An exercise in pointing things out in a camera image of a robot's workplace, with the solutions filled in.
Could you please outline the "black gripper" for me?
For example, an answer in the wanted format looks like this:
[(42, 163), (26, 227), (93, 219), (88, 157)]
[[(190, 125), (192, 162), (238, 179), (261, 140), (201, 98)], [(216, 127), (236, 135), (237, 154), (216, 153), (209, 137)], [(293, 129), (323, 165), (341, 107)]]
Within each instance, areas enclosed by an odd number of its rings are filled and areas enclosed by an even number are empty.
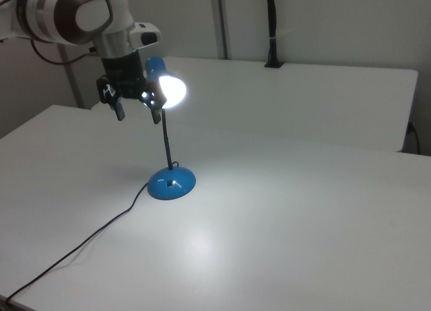
[(167, 102), (167, 97), (159, 82), (146, 82), (139, 51), (134, 50), (119, 58), (101, 60), (105, 75), (96, 80), (101, 103), (108, 104), (117, 119), (122, 121), (125, 113), (121, 97), (141, 98), (141, 103), (150, 109), (154, 124), (158, 124), (162, 120), (162, 107)]

